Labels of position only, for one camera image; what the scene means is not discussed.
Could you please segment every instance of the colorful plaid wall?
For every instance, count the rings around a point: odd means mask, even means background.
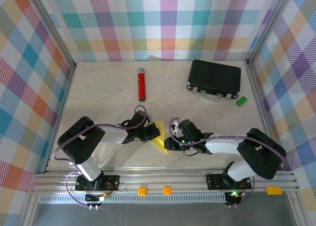
[[[316,225],[316,0],[289,1],[254,66],[275,137]]]
[[[17,224],[70,69],[28,0],[0,0],[0,226]]]
[[[79,61],[243,60],[276,2],[268,11],[266,0],[43,0]]]

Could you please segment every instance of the yellow lego brick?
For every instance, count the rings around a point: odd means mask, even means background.
[[[138,188],[139,196],[146,196],[146,188]]]
[[[282,190],[280,187],[266,187],[268,195],[282,195]]]
[[[171,195],[171,187],[164,187],[163,194],[164,195]]]

